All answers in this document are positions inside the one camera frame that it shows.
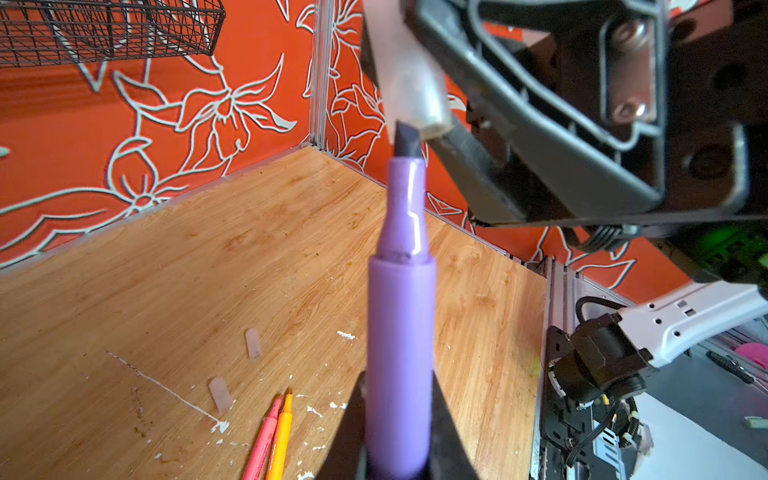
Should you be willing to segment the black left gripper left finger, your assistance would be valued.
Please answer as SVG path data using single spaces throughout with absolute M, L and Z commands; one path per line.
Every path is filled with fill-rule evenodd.
M 317 480 L 365 480 L 365 375 L 359 374 Z

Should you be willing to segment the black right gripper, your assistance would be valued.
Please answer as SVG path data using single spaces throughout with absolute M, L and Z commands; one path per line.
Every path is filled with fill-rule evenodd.
M 548 33 L 514 53 L 486 14 Z M 538 178 L 529 224 L 655 237 L 766 222 L 765 2 L 667 23 L 639 1 L 407 1 L 403 15 Z

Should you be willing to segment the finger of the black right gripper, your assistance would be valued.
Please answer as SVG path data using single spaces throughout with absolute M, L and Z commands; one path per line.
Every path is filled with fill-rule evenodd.
M 527 212 L 505 182 L 503 169 L 468 131 L 450 131 L 427 141 L 468 203 L 474 221 L 484 227 L 524 223 Z

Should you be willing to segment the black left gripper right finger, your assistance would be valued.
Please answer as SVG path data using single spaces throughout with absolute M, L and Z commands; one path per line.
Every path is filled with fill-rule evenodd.
M 432 480 L 479 479 L 461 442 L 436 374 L 433 374 L 432 379 L 428 478 Z

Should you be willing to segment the purple marker pen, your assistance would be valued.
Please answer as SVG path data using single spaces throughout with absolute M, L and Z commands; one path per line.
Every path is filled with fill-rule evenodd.
M 430 449 L 437 264 L 419 131 L 399 122 L 368 267 L 365 445 L 374 479 L 416 479 Z

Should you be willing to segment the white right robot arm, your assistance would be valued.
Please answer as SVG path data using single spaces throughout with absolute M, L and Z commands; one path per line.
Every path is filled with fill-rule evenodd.
M 466 95 L 431 141 L 484 228 L 557 226 L 571 247 L 645 237 L 690 279 L 581 322 L 551 369 L 578 403 L 622 399 L 695 344 L 767 311 L 767 5 L 404 1 Z

